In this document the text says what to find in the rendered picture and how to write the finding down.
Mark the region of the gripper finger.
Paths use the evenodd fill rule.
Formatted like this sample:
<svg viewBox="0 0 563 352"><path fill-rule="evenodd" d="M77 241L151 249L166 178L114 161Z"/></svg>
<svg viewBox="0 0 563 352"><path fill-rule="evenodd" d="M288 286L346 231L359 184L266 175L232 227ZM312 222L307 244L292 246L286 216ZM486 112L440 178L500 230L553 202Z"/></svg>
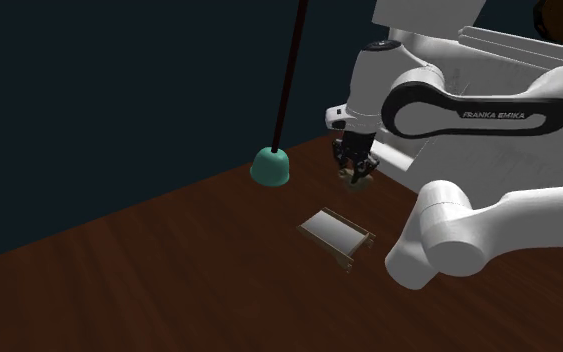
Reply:
<svg viewBox="0 0 563 352"><path fill-rule="evenodd" d="M374 171L380 161L375 159L370 153L358 156L353 159L353 175L350 183L356 184L361 179L369 176Z"/></svg>
<svg viewBox="0 0 563 352"><path fill-rule="evenodd" d="M349 152L342 140L334 140L332 142L333 157L338 165L339 170L343 170L349 163Z"/></svg>

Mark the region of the small tan round thing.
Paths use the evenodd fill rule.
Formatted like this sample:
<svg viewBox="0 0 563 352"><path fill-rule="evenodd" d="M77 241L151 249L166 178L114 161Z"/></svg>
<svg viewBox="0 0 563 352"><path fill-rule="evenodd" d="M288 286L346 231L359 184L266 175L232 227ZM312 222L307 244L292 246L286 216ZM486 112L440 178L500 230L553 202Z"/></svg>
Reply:
<svg viewBox="0 0 563 352"><path fill-rule="evenodd" d="M342 181L345 189L349 192L358 192L364 190L373 183L373 177L371 175L360 177L355 182L352 182L353 176L353 169L343 168L338 171L339 179Z"/></svg>

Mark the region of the small wooden tray white inside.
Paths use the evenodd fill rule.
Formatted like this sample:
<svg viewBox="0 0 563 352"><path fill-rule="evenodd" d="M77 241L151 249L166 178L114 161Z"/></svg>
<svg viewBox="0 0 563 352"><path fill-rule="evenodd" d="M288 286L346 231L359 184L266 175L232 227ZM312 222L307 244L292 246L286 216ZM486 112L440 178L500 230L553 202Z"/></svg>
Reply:
<svg viewBox="0 0 563 352"><path fill-rule="evenodd" d="M333 210L324 207L297 227L297 230L331 254L343 270L353 267L354 253L371 248L376 236Z"/></svg>

